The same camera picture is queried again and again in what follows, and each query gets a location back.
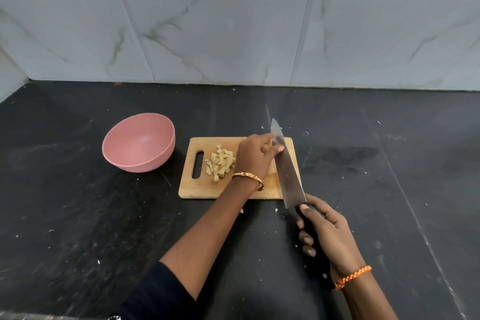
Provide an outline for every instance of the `bowl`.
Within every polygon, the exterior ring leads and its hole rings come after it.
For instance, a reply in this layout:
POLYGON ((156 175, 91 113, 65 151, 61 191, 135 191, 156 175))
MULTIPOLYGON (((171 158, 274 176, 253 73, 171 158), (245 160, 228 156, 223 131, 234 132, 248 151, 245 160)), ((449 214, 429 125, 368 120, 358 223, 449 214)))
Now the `bowl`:
POLYGON ((175 148, 175 127, 154 112, 122 120, 105 135, 102 153, 112 165, 128 172, 147 172, 163 165, 175 148))

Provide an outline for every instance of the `wooden cutting board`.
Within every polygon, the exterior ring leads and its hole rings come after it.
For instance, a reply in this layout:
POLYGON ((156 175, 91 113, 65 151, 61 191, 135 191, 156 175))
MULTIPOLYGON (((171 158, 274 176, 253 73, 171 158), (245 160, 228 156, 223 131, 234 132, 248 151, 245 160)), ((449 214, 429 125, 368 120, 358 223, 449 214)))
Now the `wooden cutting board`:
MULTIPOLYGON (((182 199, 216 199, 225 189, 225 186, 230 182, 233 170, 230 173, 226 173, 220 181, 214 182, 212 175, 207 175, 205 160, 210 158, 212 152, 217 151, 217 145, 221 145, 227 151, 232 151, 233 156, 237 157, 237 149, 246 137, 244 136, 207 136, 207 137, 195 137, 190 139, 188 146, 187 157, 185 159, 185 165, 183 166, 183 173, 180 181, 180 188, 178 189, 178 195, 182 199), (195 157, 197 153, 203 152, 203 163, 201 166, 201 174, 197 179, 192 178, 192 173, 195 166, 195 157)), ((285 143, 288 148, 288 152, 297 171, 298 178, 300 179, 299 168, 297 164, 297 156, 295 155, 295 148, 293 147, 292 138, 285 138, 285 143)), ((279 176, 277 175, 277 168, 275 161, 272 161, 268 170, 267 177, 263 180, 265 187, 261 191, 255 191, 251 196, 251 199, 276 199, 282 200, 282 190, 280 188, 279 176)))

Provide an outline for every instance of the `black knife handle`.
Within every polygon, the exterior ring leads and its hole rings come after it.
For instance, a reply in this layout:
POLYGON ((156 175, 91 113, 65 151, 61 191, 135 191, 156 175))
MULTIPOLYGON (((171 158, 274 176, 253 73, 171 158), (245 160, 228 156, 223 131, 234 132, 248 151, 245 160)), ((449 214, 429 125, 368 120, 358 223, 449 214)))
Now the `black knife handle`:
MULTIPOLYGON (((316 210, 313 206, 311 206, 308 202, 305 203, 310 208, 316 210)), ((303 219, 304 227, 303 230, 307 232, 307 234, 313 238, 313 249, 317 252, 315 257, 308 257, 308 263, 311 263, 311 266, 314 266, 314 272, 317 275, 320 286, 324 290, 333 290, 335 284, 332 281, 332 277, 330 275, 330 260, 328 259, 327 255, 322 250, 320 246, 320 242, 318 241, 318 234, 315 230, 314 224, 302 214, 300 210, 300 206, 295 207, 295 211, 298 215, 303 219)))

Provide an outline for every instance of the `knife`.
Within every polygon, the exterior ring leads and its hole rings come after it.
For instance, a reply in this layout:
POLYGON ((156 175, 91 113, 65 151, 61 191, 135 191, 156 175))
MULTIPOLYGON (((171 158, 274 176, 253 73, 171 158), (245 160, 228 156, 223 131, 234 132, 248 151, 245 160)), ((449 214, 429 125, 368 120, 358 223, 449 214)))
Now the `knife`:
POLYGON ((280 128, 279 123, 275 119, 272 119, 270 131, 275 135, 272 139, 273 144, 280 144, 285 148, 282 152, 275 155, 276 171, 278 174, 278 180, 280 181, 280 188, 282 189, 285 208, 288 209, 295 207, 297 214, 302 217, 303 222, 305 223, 304 230, 313 238, 312 247, 317 252, 315 257, 309 257, 308 262, 311 263, 313 270, 318 275, 320 286, 325 290, 332 290, 334 288, 334 283, 330 276, 330 261, 320 246, 314 225, 302 214, 300 211, 300 205, 305 204, 314 210, 316 209, 311 206, 305 198, 302 184, 297 176, 297 171, 295 171, 295 166, 293 165, 289 149, 285 144, 285 137, 283 136, 282 128, 280 128))

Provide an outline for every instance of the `forearm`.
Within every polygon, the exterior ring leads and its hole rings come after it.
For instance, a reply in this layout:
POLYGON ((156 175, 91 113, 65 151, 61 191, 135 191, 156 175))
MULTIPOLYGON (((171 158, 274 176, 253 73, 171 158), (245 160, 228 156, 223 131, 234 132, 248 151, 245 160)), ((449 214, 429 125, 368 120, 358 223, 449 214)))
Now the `forearm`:
POLYGON ((371 272, 348 281, 343 292, 354 320, 398 320, 371 272))
POLYGON ((255 180, 236 177, 207 212, 160 259, 197 299, 235 219, 257 187, 255 180))

